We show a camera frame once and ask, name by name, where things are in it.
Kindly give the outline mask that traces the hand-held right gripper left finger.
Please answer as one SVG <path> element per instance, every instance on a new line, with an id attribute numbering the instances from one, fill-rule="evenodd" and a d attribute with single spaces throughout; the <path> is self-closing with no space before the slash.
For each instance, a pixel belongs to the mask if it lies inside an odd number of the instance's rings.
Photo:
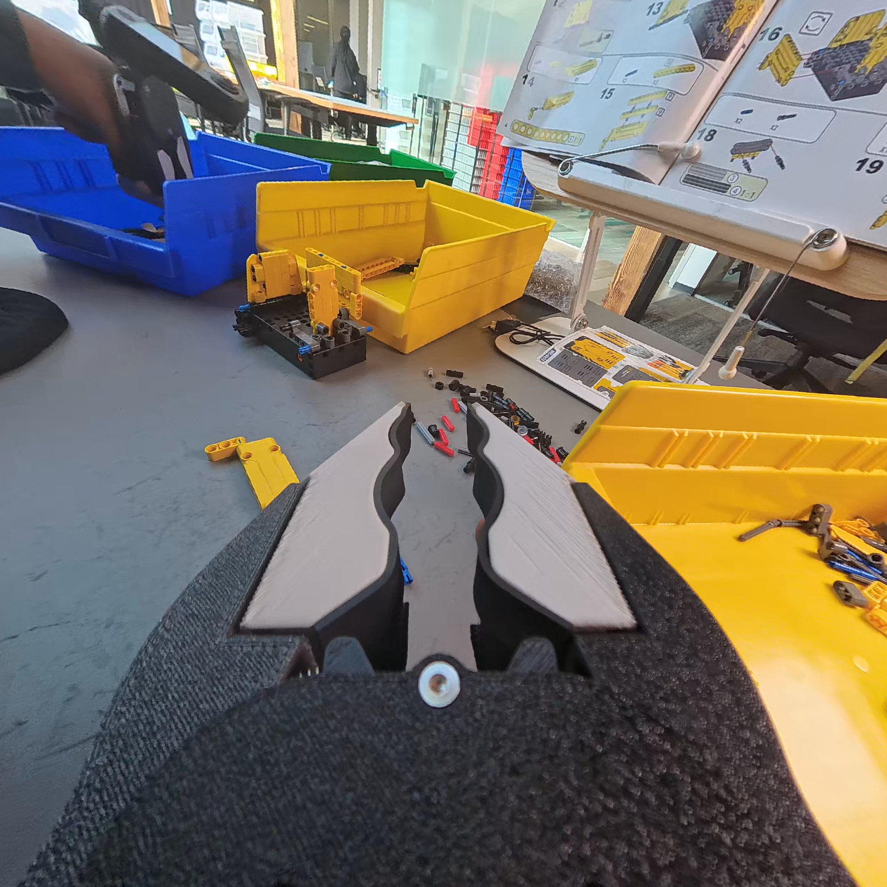
<path id="1" fill-rule="evenodd" d="M 408 605 L 392 516 L 414 415 L 397 403 L 313 470 L 273 537 L 238 632 L 303 636 L 323 659 L 354 638 L 374 671 L 405 670 Z"/>

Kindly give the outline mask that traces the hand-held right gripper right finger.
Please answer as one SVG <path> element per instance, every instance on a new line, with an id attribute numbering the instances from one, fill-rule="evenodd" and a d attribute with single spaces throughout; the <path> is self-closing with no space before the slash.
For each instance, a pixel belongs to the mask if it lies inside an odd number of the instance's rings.
<path id="1" fill-rule="evenodd" d="M 583 507 L 579 484 L 487 412 L 468 408 L 477 459 L 477 545 L 471 627 L 480 671 L 504 671 L 541 638 L 557 665 L 580 638 L 637 631 L 637 617 Z"/>

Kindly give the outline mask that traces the blue storage bin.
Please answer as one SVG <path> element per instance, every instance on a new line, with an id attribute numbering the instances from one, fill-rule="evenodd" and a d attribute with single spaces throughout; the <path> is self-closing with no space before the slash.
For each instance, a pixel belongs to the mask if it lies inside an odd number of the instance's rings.
<path id="1" fill-rule="evenodd" d="M 43 253 L 194 296 L 237 278 L 255 251 L 261 182 L 327 181 L 330 164 L 198 132 L 195 177 L 156 207 L 126 194 L 103 145 L 62 128 L 1 128 L 1 224 Z M 122 232 L 151 223 L 165 242 Z"/>

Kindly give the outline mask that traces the yellow lego curved panel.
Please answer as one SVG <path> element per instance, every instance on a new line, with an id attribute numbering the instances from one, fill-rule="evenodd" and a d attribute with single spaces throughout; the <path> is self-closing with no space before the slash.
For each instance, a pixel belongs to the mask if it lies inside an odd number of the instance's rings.
<path id="1" fill-rule="evenodd" d="M 273 437 L 254 441 L 238 438 L 236 452 L 260 509 L 271 504 L 288 486 L 300 483 Z"/>

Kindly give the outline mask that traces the yellow storage bin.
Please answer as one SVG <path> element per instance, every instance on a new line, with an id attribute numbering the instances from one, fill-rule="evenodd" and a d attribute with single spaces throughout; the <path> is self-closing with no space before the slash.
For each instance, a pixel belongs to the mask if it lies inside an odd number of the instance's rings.
<path id="1" fill-rule="evenodd" d="M 258 254 L 307 248 L 350 267 L 394 255 L 412 275 L 362 280 L 371 335 L 408 354 L 522 296 L 554 220 L 526 209 L 412 181 L 262 182 Z"/>
<path id="2" fill-rule="evenodd" d="M 565 462 L 699 595 L 744 660 L 804 798 L 859 885 L 886 882 L 886 642 L 840 602 L 815 504 L 885 524 L 880 398 L 629 383 Z"/>

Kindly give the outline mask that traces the black perforated base block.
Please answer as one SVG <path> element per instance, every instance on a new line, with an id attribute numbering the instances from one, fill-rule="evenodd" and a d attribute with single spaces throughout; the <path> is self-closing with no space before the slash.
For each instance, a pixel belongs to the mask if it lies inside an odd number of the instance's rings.
<path id="1" fill-rule="evenodd" d="M 313 380 L 365 361 L 373 331 L 341 308 L 329 326 L 314 332 L 305 294 L 242 304 L 234 317 L 234 329 L 241 336 L 259 340 Z"/>

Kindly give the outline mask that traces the lego gear parts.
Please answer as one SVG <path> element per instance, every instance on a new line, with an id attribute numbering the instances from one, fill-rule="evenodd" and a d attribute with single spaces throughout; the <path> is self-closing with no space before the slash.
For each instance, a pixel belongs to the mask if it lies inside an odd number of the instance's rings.
<path id="1" fill-rule="evenodd" d="M 365 262 L 357 266 L 356 270 L 363 281 L 376 279 L 389 273 L 402 273 L 412 275 L 419 267 L 418 262 L 406 261 L 404 258 L 394 255 Z"/>

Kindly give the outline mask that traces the heap of mixed lego parts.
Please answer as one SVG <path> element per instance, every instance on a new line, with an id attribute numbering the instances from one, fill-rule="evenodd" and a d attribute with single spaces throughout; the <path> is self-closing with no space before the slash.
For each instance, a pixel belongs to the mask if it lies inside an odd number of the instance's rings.
<path id="1" fill-rule="evenodd" d="M 886 636 L 885 541 L 864 519 L 837 522 L 829 504 L 814 504 L 806 516 L 771 519 L 737 536 L 740 543 L 774 529 L 797 529 L 816 541 L 816 554 L 837 578 L 837 601 L 857 611 L 862 620 Z"/>

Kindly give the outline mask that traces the person's left forearm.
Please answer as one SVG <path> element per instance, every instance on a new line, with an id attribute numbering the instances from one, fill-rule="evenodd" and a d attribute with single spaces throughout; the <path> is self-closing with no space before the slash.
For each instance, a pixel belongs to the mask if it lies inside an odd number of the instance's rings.
<path id="1" fill-rule="evenodd" d="M 18 10 L 10 1 L 1 2 L 1 86 L 13 99 L 40 106 L 45 95 L 30 54 Z"/>

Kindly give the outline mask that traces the pile of lego pins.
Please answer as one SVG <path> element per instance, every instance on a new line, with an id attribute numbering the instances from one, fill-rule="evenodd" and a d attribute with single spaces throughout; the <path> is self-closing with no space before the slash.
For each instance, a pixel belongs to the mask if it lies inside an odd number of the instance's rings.
<path id="1" fill-rule="evenodd" d="M 447 460 L 461 460 L 461 471 L 473 475 L 477 459 L 468 447 L 468 407 L 477 406 L 529 446 L 562 468 L 569 450 L 558 446 L 553 435 L 536 416 L 517 402 L 506 389 L 495 383 L 475 385 L 463 371 L 427 369 L 432 389 L 443 398 L 441 413 L 429 419 L 412 416 L 416 438 L 428 449 Z"/>

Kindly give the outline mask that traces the lego instruction booklet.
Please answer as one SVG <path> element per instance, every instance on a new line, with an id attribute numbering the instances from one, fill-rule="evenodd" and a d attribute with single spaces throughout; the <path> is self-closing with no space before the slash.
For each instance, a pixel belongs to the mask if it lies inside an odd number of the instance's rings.
<path id="1" fill-rule="evenodd" d="M 536 366 L 549 382 L 602 410 L 627 383 L 683 383 L 695 365 L 620 334 L 586 328 L 546 349 Z"/>

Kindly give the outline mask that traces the person's left hand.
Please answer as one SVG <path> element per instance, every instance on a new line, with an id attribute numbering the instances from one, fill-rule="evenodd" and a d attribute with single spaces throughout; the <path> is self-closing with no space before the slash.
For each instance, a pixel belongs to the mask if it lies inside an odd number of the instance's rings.
<path id="1" fill-rule="evenodd" d="M 115 66 L 29 12 L 18 12 L 42 91 L 57 123 L 73 135 L 115 152 L 124 145 L 125 119 L 115 93 Z"/>

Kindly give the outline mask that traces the green storage bin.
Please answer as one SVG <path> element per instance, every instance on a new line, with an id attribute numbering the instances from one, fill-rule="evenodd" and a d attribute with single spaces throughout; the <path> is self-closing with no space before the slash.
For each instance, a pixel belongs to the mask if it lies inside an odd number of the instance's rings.
<path id="1" fill-rule="evenodd" d="M 412 181 L 418 187 L 427 182 L 453 185 L 454 173 L 408 153 L 393 150 L 383 152 L 375 146 L 353 142 L 335 142 L 287 136 L 275 133 L 256 133 L 254 143 L 303 158 L 330 164 L 330 181 Z"/>

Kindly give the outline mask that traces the rack of red blue bins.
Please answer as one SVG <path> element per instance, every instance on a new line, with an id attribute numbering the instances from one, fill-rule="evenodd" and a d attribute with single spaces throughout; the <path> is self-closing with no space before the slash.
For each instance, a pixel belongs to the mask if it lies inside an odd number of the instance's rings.
<path id="1" fill-rule="evenodd" d="M 456 188 L 531 209 L 535 188 L 523 171 L 522 152 L 504 145 L 497 133 L 500 112 L 445 101 L 438 124 L 440 164 Z"/>

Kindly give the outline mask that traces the open instruction manual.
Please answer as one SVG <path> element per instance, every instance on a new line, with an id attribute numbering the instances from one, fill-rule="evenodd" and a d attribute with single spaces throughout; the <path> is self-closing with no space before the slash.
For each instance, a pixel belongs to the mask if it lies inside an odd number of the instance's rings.
<path id="1" fill-rule="evenodd" d="M 547 2 L 498 134 L 885 249 L 885 2 Z"/>

